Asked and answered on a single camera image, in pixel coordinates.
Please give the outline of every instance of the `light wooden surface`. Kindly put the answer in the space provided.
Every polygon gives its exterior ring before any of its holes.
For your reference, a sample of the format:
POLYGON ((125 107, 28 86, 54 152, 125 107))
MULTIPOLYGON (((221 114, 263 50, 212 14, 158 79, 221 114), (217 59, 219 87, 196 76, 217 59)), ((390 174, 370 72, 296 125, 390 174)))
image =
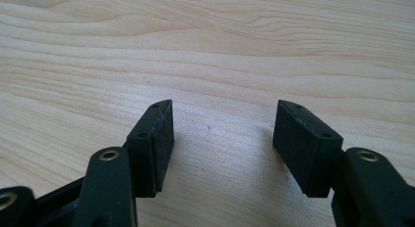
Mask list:
POLYGON ((415 185, 415 0, 0 0, 0 188, 84 175, 153 102, 176 144, 142 226, 334 226, 271 145, 308 107, 415 185))

